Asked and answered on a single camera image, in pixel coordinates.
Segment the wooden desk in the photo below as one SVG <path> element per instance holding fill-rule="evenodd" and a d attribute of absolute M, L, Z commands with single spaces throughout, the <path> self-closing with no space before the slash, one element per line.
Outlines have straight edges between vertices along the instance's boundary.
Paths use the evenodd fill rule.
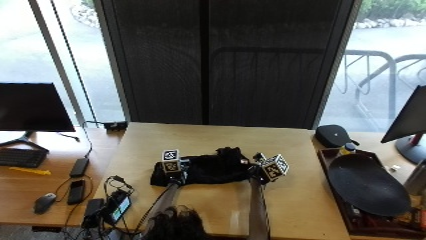
<path fill-rule="evenodd" d="M 136 227 L 163 192 L 149 185 L 153 166 L 163 151 L 180 149 L 181 155 L 215 154 L 221 147 L 240 147 L 252 158 L 281 153 L 289 163 L 288 176 L 268 184 L 265 199 L 273 239 L 349 239 L 345 224 L 310 142 L 301 129 L 245 128 L 131 123 L 107 177 L 119 175 L 136 189 L 133 205 L 125 214 L 128 227 Z M 104 197 L 97 189 L 95 197 Z M 249 182 L 184 186 L 176 205 L 195 208 L 207 232 L 217 236 L 247 236 L 249 232 Z"/>
<path fill-rule="evenodd" d="M 36 215 L 32 211 L 35 200 L 50 192 L 55 192 L 59 185 L 70 178 L 70 171 L 76 159 L 84 157 L 89 150 L 81 128 L 76 128 L 76 133 L 70 133 L 80 138 L 75 139 L 60 136 L 58 133 L 39 132 L 32 136 L 35 143 L 50 149 L 50 154 L 39 169 L 50 170 L 51 176 L 26 173 L 0 167 L 0 224 L 18 224 L 32 226 L 59 226 L 63 227 L 73 206 L 67 205 L 64 200 L 55 203 L 50 211 L 43 215 Z M 88 129 L 89 139 L 93 143 L 93 150 L 89 155 L 91 163 L 87 174 L 93 178 L 93 192 L 97 189 L 100 179 L 109 164 L 109 159 L 115 153 L 124 132 L 107 133 L 105 129 Z M 12 140 L 23 135 L 22 132 L 2 132 L 0 142 Z M 59 191 L 59 198 L 66 194 L 70 183 Z M 85 210 L 85 202 L 80 204 L 71 215 L 68 226 L 80 226 Z"/>

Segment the phone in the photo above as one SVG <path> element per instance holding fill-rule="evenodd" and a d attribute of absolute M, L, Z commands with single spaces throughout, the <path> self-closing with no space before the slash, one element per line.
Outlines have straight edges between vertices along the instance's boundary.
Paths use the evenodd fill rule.
<path fill-rule="evenodd" d="M 68 205 L 73 205 L 83 202 L 83 194 L 85 188 L 84 179 L 73 181 L 70 185 L 70 193 L 68 193 Z"/>
<path fill-rule="evenodd" d="M 81 222 L 81 228 L 99 227 L 100 210 L 105 204 L 104 198 L 95 198 L 88 201 L 85 207 L 84 218 Z"/>
<path fill-rule="evenodd" d="M 123 190 L 117 190 L 116 192 L 113 192 L 107 200 L 105 209 L 103 211 L 103 218 L 105 223 L 115 226 L 124 213 L 129 209 L 131 205 L 132 202 L 129 194 Z"/>

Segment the pavement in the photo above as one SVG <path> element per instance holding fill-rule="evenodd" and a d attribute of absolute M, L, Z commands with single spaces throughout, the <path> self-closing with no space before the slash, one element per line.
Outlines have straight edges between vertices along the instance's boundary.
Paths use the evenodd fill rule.
<path fill-rule="evenodd" d="M 100 29 L 89 27 L 73 19 L 70 7 L 75 4 L 75 0 L 56 2 L 97 120 L 104 122 L 121 121 L 124 116 Z M 56 21 L 52 13 L 48 18 L 51 18 L 50 22 Z M 0 81 L 55 82 L 56 86 L 62 86 L 62 80 L 28 1 L 8 0 L 0 2 L 0 29 Z M 425 39 L 425 26 L 354 29 L 348 49 L 384 51 L 396 58 L 413 53 L 426 54 Z M 59 49 L 60 52 L 67 53 L 66 48 Z M 372 58 L 370 62 L 374 66 L 385 63 L 380 58 Z M 66 61 L 66 64 L 68 68 L 73 68 L 70 61 Z M 349 131 L 386 131 L 392 123 L 392 119 L 389 119 L 389 76 L 386 72 L 372 81 L 370 85 L 362 88 L 361 100 L 368 111 L 361 111 L 354 92 L 357 83 L 366 77 L 365 62 L 360 61 L 352 67 L 349 72 L 352 80 L 345 78 L 342 70 L 341 64 L 320 125 L 338 124 Z M 405 78 L 412 85 L 426 84 L 425 81 L 418 81 L 417 71 L 416 69 L 406 71 L 404 73 Z M 426 79 L 426 71 L 421 72 L 421 76 Z M 59 92 L 66 96 L 64 88 L 59 88 Z M 413 86 L 410 87 L 402 81 L 398 81 L 397 111 L 402 108 L 412 92 Z M 64 100 L 64 104 L 72 112 L 68 99 Z"/>

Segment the glass door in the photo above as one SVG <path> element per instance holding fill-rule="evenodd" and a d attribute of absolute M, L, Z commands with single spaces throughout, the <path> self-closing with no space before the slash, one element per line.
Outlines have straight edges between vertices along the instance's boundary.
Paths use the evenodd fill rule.
<path fill-rule="evenodd" d="M 426 3 L 365 0 L 320 125 L 385 132 L 426 84 Z"/>
<path fill-rule="evenodd" d="M 0 82 L 54 82 L 76 125 L 124 121 L 93 2 L 2 0 L 0 20 Z"/>

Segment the black curtain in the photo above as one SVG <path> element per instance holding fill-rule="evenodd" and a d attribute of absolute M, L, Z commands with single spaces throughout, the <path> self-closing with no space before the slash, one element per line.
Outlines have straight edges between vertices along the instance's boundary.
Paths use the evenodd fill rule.
<path fill-rule="evenodd" d="M 104 0 L 131 120 L 310 128 L 344 0 Z"/>

